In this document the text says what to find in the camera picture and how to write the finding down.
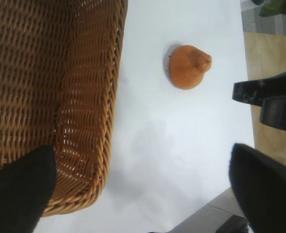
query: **white object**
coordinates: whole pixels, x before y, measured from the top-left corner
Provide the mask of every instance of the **white object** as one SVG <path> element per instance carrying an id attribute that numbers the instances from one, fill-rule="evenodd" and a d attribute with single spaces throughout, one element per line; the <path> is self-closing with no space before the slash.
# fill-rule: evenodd
<path id="1" fill-rule="evenodd" d="M 169 52 L 213 57 L 192 90 L 167 79 Z M 254 145 L 251 109 L 232 100 L 247 80 L 236 0 L 129 0 L 107 185 L 91 207 L 41 218 L 35 233 L 167 232 L 229 188 L 235 142 Z"/>
<path id="2" fill-rule="evenodd" d="M 240 0 L 241 11 L 246 11 L 258 7 L 252 0 Z"/>

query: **wicker basket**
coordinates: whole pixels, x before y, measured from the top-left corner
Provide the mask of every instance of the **wicker basket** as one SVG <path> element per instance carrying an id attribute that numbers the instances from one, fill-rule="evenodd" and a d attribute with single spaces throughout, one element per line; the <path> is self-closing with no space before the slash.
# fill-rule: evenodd
<path id="1" fill-rule="evenodd" d="M 127 0 L 0 0 L 0 168 L 53 144 L 44 216 L 93 204 L 107 179 Z"/>

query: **black chair leg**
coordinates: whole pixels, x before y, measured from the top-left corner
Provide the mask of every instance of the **black chair leg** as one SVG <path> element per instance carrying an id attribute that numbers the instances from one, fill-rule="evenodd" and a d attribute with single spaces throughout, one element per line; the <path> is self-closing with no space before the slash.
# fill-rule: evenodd
<path id="1" fill-rule="evenodd" d="M 264 99 L 260 122 L 286 131 L 286 96 Z"/>
<path id="2" fill-rule="evenodd" d="M 286 72 L 277 76 L 235 83 L 233 100 L 262 106 L 264 98 L 286 95 Z"/>

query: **wooden floor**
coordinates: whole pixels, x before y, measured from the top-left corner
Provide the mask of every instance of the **wooden floor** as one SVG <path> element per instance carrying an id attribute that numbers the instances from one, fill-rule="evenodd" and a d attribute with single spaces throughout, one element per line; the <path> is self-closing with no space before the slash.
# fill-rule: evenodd
<path id="1" fill-rule="evenodd" d="M 249 80 L 286 71 L 286 36 L 244 33 Z M 252 106 L 255 147 L 286 165 L 286 132 L 259 122 L 260 107 Z"/>

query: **green plant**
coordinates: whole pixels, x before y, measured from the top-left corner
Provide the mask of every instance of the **green plant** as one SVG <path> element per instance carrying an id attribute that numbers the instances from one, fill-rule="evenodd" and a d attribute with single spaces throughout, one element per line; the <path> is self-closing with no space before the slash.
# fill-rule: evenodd
<path id="1" fill-rule="evenodd" d="M 286 15 L 286 0 L 271 0 L 261 8 L 259 15 L 269 17 L 278 14 Z"/>

